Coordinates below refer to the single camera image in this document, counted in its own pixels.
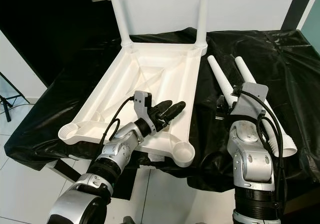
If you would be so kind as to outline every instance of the tiled floor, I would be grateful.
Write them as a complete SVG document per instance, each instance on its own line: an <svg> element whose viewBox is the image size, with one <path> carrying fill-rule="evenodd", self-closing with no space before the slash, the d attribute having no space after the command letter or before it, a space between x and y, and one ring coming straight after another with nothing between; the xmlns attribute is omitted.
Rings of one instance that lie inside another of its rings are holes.
<svg viewBox="0 0 320 224"><path fill-rule="evenodd" d="M5 156L4 144L31 108L24 105L10 110L10 123L0 115L0 224L46 223L51 206L71 185L48 168L35 171ZM89 165L87 160L66 161L80 173ZM126 215L136 224L233 222L233 190L200 191L190 188L185 179L148 169L138 170L133 189L130 201L112 199L105 223L119 224Z"/></svg>

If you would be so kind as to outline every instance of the white wall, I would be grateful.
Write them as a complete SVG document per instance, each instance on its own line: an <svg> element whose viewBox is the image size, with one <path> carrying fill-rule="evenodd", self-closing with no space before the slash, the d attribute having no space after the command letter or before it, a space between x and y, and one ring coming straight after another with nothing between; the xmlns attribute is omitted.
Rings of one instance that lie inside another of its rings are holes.
<svg viewBox="0 0 320 224"><path fill-rule="evenodd" d="M197 27L199 0L121 0L130 34ZM210 0L207 31L278 30L292 0Z"/></svg>
<svg viewBox="0 0 320 224"><path fill-rule="evenodd" d="M1 31L0 72L32 102L47 89Z"/></svg>

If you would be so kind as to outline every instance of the white plastic part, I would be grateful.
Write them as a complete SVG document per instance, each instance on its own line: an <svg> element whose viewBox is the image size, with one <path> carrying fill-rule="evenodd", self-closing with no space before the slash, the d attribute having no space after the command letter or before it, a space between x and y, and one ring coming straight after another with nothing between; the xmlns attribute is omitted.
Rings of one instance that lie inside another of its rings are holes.
<svg viewBox="0 0 320 224"><path fill-rule="evenodd" d="M189 166L195 156L195 149L188 139L192 107L200 59L208 46L208 2L200 1L200 30L195 45L132 42L121 2L112 0L123 48L73 121L60 129L59 138L69 145L79 141L99 143L121 103L133 96L135 90L147 91L152 93L153 106L172 100L173 103L185 101L186 107L169 127L152 137L147 136L136 150L171 157L180 167ZM133 103L129 102L120 112L120 128L137 120L133 107ZM110 128L104 143L108 142L114 128Z"/></svg>
<svg viewBox="0 0 320 224"><path fill-rule="evenodd" d="M195 46L197 48L202 48L202 53L201 53L202 56L206 54L207 48L208 48L208 44L206 41L206 38L207 38L206 20L208 15L208 7L209 7L209 0L200 0Z"/></svg>
<svg viewBox="0 0 320 224"><path fill-rule="evenodd" d="M235 63L238 66L238 69L240 70L240 73L244 79L244 81L246 82L251 82L251 83L256 83L254 77L252 76L250 70L248 69L248 67L246 66L245 62L243 61L242 57L238 56L235 59ZM273 112L270 104L268 103L267 100L264 101L264 103L271 109L272 113L275 115L275 113ZM273 124L274 121L272 120L271 116L269 115L269 113L267 112L265 114L266 118L270 119L272 121ZM285 132L285 130L283 129L283 127L281 126L280 122L278 119L276 119L277 122L279 123L280 129L281 129L281 133L282 133L282 137L283 137L283 157L288 157L288 156L292 156L296 153L297 151L297 147L294 143L294 141L292 140L292 138L290 136L288 136ZM272 149L273 154L276 157L279 157L279 149L278 149L278 145L277 145L277 140L276 140L276 136L273 132L272 127L269 125L269 123L266 120L262 121L264 124L264 128L266 130L266 133L269 137L269 145Z"/></svg>
<svg viewBox="0 0 320 224"><path fill-rule="evenodd" d="M117 20L120 36L121 36L121 46L129 46L132 44L132 40L130 39L127 22L125 21L125 15L121 7L120 0L112 0L112 7L115 15L115 19Z"/></svg>
<svg viewBox="0 0 320 224"><path fill-rule="evenodd" d="M229 105L232 106L233 102L236 102L238 98L236 96L231 95L234 91L222 69L220 68L218 62L215 60L214 56L210 55L208 57L209 64L211 66L212 71L214 72L214 76L219 83L219 86L222 90L223 95Z"/></svg>

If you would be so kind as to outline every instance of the black plastic sheet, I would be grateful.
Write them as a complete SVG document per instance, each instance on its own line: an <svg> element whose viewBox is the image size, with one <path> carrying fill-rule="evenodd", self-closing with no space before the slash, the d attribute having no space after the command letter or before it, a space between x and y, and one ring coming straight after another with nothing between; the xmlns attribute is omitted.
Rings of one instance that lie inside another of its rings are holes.
<svg viewBox="0 0 320 224"><path fill-rule="evenodd" d="M192 28L158 35L131 37L134 42L194 43ZM228 129L216 120L217 99L222 94L206 60L214 55L232 85L243 79L234 62L242 56L257 83L267 85L267 99L286 133L297 145L296 155L285 158L289 198L320 182L320 56L300 31L223 31L207 34L207 54L201 58L189 141L195 158L180 168L170 158L150 162L134 152L128 168L154 165L176 177L187 177L197 189L225 191L233 188L232 158L227 152ZM66 145L59 129L71 122L120 51L120 39L90 41L46 90L5 145L14 160L40 170L53 160L74 155L91 159L97 144Z"/></svg>

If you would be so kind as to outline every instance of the white tube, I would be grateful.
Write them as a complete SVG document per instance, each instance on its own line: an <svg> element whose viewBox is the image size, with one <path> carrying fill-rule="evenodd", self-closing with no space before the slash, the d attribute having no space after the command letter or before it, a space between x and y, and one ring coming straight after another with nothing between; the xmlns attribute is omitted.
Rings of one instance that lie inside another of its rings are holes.
<svg viewBox="0 0 320 224"><path fill-rule="evenodd" d="M208 7L209 7L209 0L200 0L199 5L199 15L198 15L198 26L197 26L197 35L195 46L197 48L203 48L202 56L207 52L207 15L208 15Z"/></svg>
<svg viewBox="0 0 320 224"><path fill-rule="evenodd" d="M235 63L238 66L244 81L251 82L251 83L256 83L256 81L255 81L254 77L252 76L250 70L248 69L248 67L246 66L245 62L243 61L243 59L240 56L236 57ZM271 109L272 113L275 115L275 113L273 112L273 110L272 110L270 104L268 103L268 101L265 100L264 103ZM266 118L270 119L273 124L275 124L268 112L265 114L265 116L266 116ZM283 129L283 127L281 126L279 120L278 119L276 119L276 120L279 123L280 129L281 129L281 133L282 133L282 137L283 137L283 144L284 144L283 145L284 146L283 147L284 148L283 149L284 150L283 157L292 156L292 155L294 155L296 153L297 147L296 147L294 141L292 140L292 138L286 134L286 132ZM276 136L275 136L275 134L273 132L273 129L271 128L271 126L269 125L269 123L266 120L263 120L262 122L264 124L264 128L266 130L266 133L267 133L267 135L269 137L269 145L270 145L270 147L272 149L272 152L276 157L279 157L279 149L278 149L277 140L275 138Z"/></svg>
<svg viewBox="0 0 320 224"><path fill-rule="evenodd" d="M231 84L229 83L228 79L226 78L225 74L223 73L222 69L220 68L218 62L215 58L210 55L208 57L209 64L211 66L212 71L214 72L214 76L219 83L219 86L222 90L223 95L225 96L228 105L231 107L233 102L236 102L238 98L236 96L231 95L234 91Z"/></svg>
<svg viewBox="0 0 320 224"><path fill-rule="evenodd" d="M121 7L120 0L111 0L112 7L114 8L115 19L117 20L120 36L121 36L121 46L128 46L132 44L130 39L127 23L125 19L124 12Z"/></svg>

